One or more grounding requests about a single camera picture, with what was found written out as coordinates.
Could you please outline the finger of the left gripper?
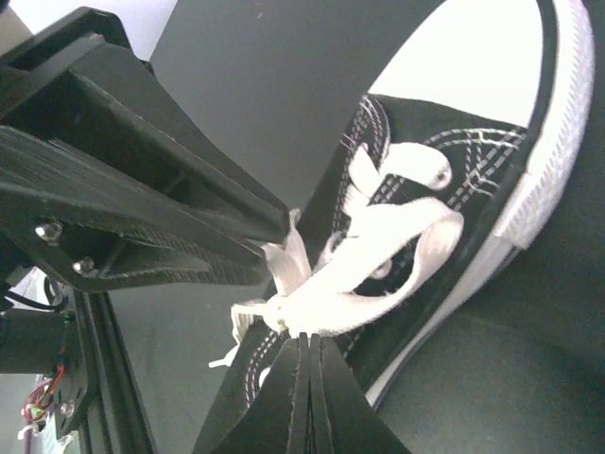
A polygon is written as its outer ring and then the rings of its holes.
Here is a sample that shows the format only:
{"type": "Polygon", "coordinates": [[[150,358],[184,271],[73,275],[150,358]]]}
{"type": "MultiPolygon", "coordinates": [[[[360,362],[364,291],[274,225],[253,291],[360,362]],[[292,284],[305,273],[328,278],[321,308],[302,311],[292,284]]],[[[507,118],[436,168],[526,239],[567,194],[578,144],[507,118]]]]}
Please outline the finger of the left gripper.
{"type": "Polygon", "coordinates": [[[193,208],[60,141],[1,130],[1,232],[27,259],[86,292],[159,284],[253,286],[277,237],[259,184],[204,178],[193,208]]]}
{"type": "Polygon", "coordinates": [[[279,242],[288,209],[216,147],[125,47],[100,42],[69,69],[92,154],[212,221],[222,232],[279,242]]]}

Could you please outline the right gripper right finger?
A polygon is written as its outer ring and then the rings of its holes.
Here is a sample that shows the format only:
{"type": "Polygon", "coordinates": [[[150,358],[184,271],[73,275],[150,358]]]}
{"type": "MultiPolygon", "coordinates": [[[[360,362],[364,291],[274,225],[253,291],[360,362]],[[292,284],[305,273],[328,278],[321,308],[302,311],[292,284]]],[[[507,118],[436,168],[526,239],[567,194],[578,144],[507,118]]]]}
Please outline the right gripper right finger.
{"type": "Polygon", "coordinates": [[[310,338],[310,453],[397,454],[408,449],[368,403],[336,344],[310,338]]]}

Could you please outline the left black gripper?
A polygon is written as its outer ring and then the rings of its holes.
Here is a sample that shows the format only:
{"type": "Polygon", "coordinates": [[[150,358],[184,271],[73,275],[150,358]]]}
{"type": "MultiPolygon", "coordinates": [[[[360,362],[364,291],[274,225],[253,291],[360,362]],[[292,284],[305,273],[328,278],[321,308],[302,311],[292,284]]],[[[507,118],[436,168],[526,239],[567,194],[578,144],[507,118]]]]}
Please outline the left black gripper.
{"type": "Polygon", "coordinates": [[[1,57],[1,124],[11,128],[131,128],[148,121],[135,84],[150,65],[120,18],[79,7],[1,57]]]}

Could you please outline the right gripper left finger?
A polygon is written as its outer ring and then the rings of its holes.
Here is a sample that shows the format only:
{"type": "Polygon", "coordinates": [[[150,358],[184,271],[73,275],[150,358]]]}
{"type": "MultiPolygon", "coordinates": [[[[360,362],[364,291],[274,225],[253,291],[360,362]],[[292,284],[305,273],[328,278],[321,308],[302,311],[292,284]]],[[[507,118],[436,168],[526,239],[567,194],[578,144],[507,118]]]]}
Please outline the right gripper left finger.
{"type": "Polygon", "coordinates": [[[310,349],[305,334],[287,340],[246,412],[209,416],[195,453],[304,453],[308,443],[310,349]]]}

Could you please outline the white shoelace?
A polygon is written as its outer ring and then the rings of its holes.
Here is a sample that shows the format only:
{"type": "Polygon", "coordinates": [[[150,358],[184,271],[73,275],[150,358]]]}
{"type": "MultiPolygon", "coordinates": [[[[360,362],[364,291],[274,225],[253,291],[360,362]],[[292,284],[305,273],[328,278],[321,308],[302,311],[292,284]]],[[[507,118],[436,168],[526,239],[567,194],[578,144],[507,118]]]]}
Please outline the white shoelace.
{"type": "Polygon", "coordinates": [[[253,323],[275,333],[337,336],[408,299],[450,258],[463,232],[455,205],[466,159],[451,142],[362,141],[335,153],[339,178],[331,233],[315,263],[289,214],[281,244],[262,249],[276,292],[231,308],[234,347],[210,367],[229,367],[253,323]]]}

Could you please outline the black sneaker white sole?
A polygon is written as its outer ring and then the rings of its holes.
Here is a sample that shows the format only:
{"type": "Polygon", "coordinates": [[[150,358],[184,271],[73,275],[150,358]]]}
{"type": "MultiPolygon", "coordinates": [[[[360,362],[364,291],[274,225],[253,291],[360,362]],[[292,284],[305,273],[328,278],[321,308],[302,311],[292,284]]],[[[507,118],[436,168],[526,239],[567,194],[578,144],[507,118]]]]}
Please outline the black sneaker white sole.
{"type": "Polygon", "coordinates": [[[580,1],[406,1],[403,33],[285,238],[233,306],[220,394],[246,412],[286,341],[336,341],[371,404],[544,228],[577,160],[595,39],[580,1]]]}

